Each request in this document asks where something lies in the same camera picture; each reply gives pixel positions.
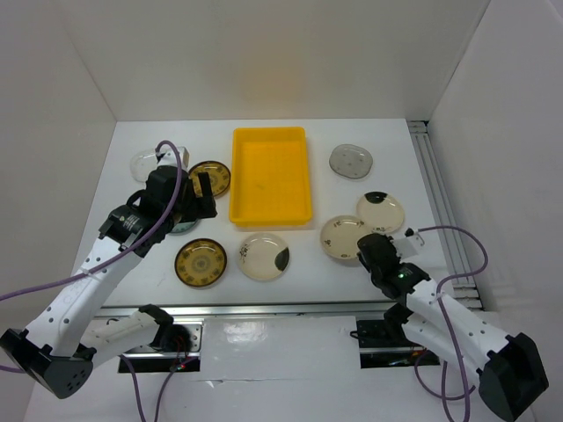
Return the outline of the blue floral plate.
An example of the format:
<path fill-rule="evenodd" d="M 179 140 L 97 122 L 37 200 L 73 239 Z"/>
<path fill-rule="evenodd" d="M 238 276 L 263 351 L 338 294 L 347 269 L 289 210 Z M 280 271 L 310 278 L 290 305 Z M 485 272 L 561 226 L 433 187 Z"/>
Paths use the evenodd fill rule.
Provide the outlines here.
<path fill-rule="evenodd" d="M 193 229 L 197 224 L 198 221 L 179 222 L 172 228 L 170 234 L 174 236 L 184 235 L 187 232 L 189 232 L 191 229 Z"/>

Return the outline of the cream plate with characters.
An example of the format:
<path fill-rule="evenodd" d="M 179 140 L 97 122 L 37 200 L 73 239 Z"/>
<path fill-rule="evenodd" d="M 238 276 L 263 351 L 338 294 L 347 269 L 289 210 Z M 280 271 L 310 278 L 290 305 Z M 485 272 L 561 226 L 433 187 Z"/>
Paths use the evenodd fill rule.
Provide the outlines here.
<path fill-rule="evenodd" d="M 354 215 L 337 215 L 320 230 L 320 243 L 324 253 L 341 263 L 357 260 L 358 241 L 372 233 L 372 228 Z"/>

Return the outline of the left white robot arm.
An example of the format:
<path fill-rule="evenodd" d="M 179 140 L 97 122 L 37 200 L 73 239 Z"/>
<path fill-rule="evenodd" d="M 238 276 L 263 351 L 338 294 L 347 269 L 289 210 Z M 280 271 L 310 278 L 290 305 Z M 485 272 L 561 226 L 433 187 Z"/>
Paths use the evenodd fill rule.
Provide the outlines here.
<path fill-rule="evenodd" d="M 189 331 L 166 311 L 147 304 L 130 316 L 90 328 L 92 319 L 128 275 L 179 223 L 216 217 L 216 203 L 207 173 L 194 191 L 188 174 L 160 166 L 146 187 L 113 210 L 99 237 L 65 287 L 25 329 L 9 329 L 1 347 L 11 360 L 59 399 L 76 394 L 94 368 L 141 346 L 155 351 L 185 353 Z"/>

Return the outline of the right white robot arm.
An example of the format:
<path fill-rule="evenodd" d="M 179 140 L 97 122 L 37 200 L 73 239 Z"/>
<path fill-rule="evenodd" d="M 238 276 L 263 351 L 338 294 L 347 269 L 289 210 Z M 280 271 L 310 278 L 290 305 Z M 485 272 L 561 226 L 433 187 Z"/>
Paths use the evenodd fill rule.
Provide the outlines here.
<path fill-rule="evenodd" d="M 358 258 L 372 284 L 393 301 L 384 313 L 384 335 L 407 340 L 457 366 L 486 407 L 504 421 L 517 420 L 548 388 L 536 343 L 512 336 L 446 294 L 438 282 L 403 261 L 390 236 L 369 234 L 357 242 Z"/>

